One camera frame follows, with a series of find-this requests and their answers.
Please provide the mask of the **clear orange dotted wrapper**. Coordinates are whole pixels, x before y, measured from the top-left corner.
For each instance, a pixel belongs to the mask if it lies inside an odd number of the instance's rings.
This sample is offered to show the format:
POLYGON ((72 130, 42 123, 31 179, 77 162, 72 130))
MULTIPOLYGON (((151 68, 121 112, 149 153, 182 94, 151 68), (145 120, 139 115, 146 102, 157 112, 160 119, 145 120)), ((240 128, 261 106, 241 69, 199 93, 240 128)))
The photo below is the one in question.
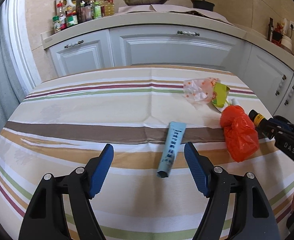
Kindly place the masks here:
POLYGON ((220 79, 207 77, 204 79, 185 80, 183 92, 186 100, 191 104, 208 104, 215 99, 215 85, 220 79))

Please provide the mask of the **yellow label black bottle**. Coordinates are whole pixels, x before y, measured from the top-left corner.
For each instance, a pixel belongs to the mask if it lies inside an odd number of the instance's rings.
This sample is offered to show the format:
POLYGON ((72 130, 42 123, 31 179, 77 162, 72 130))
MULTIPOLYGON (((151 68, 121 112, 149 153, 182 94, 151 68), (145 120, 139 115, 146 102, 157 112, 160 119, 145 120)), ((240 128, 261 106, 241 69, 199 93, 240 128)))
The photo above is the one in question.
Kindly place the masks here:
POLYGON ((261 131, 266 131, 270 129, 271 124, 269 120, 267 120, 263 115, 252 109, 249 112, 249 118, 253 122, 253 124, 259 128, 261 131))

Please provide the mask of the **black cooking pot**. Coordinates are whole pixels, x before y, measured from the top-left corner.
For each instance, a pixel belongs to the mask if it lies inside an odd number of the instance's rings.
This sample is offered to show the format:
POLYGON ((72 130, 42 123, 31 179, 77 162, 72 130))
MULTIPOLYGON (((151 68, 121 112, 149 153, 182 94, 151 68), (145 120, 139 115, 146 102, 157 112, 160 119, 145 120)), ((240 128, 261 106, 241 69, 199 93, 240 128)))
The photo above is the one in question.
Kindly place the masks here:
POLYGON ((206 0, 191 0, 192 6, 195 9, 202 9, 207 11, 213 11, 215 4, 206 0))

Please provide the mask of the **striped tablecloth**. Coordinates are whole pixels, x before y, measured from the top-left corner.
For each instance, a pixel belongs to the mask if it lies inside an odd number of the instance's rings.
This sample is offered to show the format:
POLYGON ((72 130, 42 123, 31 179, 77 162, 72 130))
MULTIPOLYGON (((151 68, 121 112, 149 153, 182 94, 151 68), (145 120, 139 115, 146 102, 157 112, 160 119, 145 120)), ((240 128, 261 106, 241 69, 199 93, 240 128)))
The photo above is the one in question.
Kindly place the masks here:
POLYGON ((236 163, 212 105, 185 98, 189 79, 218 78, 246 111, 271 114, 234 74, 196 67, 142 66, 96 70, 38 85, 0 133, 0 223, 17 239, 23 216, 44 174, 63 176, 98 156, 106 144, 114 158, 101 192, 91 201, 107 239, 191 239, 207 199, 197 190, 183 152, 170 176, 157 168, 173 121, 187 125, 184 142, 231 174, 252 172, 273 209, 281 239, 288 230, 294 162, 268 139, 236 163))

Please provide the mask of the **white jar appliance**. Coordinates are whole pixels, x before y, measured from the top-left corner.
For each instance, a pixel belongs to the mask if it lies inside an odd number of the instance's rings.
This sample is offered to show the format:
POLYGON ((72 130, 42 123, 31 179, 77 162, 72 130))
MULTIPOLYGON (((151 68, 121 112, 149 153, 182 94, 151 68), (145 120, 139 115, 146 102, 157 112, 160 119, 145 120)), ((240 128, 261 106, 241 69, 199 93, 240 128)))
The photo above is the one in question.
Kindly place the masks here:
POLYGON ((283 27, 281 30, 282 39, 281 39, 281 47, 289 53, 292 53, 292 40, 287 35, 289 24, 286 18, 282 19, 281 26, 283 27))

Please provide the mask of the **beige countertop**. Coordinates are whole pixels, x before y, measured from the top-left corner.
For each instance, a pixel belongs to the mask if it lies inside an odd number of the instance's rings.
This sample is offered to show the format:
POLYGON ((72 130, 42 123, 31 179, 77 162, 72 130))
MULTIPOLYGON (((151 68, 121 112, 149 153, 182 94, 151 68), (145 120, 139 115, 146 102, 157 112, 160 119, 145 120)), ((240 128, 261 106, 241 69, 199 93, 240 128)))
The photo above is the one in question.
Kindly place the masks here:
POLYGON ((265 40, 257 31, 250 28, 238 28, 233 25, 189 14, 177 12, 134 12, 131 14, 120 14, 80 23, 67 30, 50 35, 50 32, 41 34, 41 42, 44 49, 48 49, 60 42, 94 31, 127 27, 131 25, 178 25, 188 28, 198 28, 215 31, 246 42, 270 53, 294 71, 294 55, 284 49, 265 40))

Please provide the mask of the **cooking oil bottle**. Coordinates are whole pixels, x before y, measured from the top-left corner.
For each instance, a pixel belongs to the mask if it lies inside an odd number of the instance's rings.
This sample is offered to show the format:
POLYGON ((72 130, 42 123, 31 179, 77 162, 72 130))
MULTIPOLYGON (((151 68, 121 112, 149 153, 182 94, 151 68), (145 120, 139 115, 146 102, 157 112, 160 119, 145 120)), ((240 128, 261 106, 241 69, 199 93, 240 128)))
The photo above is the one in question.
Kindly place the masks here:
POLYGON ((105 16, 114 15, 114 1, 113 0, 104 0, 105 16))

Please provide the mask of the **white spice rack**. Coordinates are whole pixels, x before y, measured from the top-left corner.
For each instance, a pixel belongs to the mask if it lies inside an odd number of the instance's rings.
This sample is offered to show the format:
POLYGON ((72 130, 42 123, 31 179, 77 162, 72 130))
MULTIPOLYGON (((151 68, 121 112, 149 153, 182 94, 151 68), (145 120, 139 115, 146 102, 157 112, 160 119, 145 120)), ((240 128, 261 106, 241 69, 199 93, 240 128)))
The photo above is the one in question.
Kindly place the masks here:
POLYGON ((55 5, 56 5, 56 15, 59 15, 59 9, 58 9, 58 4, 62 3, 62 8, 65 9, 65 11, 71 11, 71 12, 76 12, 76 2, 77 0, 56 0, 55 5))

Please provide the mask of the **wall power socket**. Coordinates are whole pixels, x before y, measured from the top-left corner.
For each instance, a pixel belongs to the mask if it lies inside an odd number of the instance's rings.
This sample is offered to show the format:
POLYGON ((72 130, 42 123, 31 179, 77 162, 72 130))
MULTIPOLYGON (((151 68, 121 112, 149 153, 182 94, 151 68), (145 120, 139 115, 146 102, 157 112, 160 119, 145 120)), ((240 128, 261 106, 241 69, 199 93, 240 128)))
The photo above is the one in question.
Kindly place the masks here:
POLYGON ((290 29, 292 30, 292 31, 294 31, 294 22, 293 21, 290 21, 290 29))

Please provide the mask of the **dark olive oil bottle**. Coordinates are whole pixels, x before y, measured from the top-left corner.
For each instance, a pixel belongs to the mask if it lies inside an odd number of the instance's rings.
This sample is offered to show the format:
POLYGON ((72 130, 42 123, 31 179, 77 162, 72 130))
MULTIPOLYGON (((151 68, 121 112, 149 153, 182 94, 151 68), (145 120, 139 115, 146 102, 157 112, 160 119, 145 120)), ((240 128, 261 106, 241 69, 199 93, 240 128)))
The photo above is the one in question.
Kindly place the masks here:
POLYGON ((268 41, 272 41, 272 35, 273 35, 273 31, 274 31, 274 20, 273 18, 269 19, 269 24, 268 24, 268 35, 267 35, 267 40, 268 41))

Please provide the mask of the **red plastic bag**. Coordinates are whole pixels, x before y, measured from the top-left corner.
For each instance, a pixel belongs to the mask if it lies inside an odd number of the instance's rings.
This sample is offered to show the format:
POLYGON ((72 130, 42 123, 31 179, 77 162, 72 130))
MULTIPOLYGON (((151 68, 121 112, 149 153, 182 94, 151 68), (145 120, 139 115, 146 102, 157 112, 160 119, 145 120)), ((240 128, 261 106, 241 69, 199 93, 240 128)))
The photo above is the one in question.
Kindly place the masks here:
POLYGON ((259 149, 258 133, 241 106, 228 106, 221 114, 220 126, 229 154, 236 162, 248 159, 259 149))

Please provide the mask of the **silver white snack wrapper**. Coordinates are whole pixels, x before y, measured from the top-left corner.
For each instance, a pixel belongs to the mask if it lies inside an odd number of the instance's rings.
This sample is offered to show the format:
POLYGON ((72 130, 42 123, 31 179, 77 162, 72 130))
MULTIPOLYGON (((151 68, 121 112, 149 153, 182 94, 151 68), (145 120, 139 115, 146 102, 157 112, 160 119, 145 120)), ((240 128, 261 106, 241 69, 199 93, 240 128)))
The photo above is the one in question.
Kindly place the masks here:
POLYGON ((224 105, 222 107, 216 106, 216 109, 222 113, 227 107, 229 106, 239 106, 240 103, 238 102, 237 99, 233 98, 231 101, 225 101, 224 105))

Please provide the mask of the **white kitchen cabinets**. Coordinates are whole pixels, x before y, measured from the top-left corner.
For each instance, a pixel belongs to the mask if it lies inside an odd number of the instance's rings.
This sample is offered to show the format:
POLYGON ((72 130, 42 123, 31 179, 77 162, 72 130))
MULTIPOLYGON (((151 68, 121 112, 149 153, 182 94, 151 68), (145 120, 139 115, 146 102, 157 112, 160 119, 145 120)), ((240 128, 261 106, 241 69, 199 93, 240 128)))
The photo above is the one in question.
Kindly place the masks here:
POLYGON ((147 64, 205 67, 238 76, 273 115, 294 123, 294 68, 267 50, 216 31, 134 25, 43 39, 59 76, 147 64))

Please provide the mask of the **yellow green wrapper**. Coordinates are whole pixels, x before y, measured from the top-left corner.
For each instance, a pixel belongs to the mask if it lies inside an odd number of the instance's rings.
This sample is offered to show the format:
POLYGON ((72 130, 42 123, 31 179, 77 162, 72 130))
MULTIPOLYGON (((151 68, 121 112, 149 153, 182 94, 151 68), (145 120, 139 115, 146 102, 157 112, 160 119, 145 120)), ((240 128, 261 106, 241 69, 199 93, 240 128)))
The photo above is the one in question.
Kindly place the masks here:
POLYGON ((228 102, 230 88, 222 83, 216 83, 214 86, 212 104, 221 113, 230 105, 228 102))

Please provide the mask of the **red figurine decoration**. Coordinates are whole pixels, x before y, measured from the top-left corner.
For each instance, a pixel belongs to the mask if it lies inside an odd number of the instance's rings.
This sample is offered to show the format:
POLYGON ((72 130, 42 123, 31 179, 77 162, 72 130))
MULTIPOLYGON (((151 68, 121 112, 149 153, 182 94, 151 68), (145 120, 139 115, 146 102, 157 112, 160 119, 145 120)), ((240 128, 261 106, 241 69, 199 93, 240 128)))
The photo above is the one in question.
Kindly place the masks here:
POLYGON ((274 29, 274 31, 272 32, 272 43, 280 46, 281 45, 281 40, 283 37, 283 26, 280 23, 277 23, 276 28, 274 29))

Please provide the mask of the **light blue ointment tube box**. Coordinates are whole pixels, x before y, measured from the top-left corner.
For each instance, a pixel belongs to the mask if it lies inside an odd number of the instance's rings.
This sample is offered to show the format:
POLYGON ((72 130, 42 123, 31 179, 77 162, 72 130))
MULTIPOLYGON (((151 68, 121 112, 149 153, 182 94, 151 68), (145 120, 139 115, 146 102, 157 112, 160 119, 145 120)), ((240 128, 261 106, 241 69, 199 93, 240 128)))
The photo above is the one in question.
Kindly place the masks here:
POLYGON ((163 153, 158 165, 157 176, 167 178, 170 175, 174 161, 179 151, 186 124, 182 122, 170 122, 163 153))

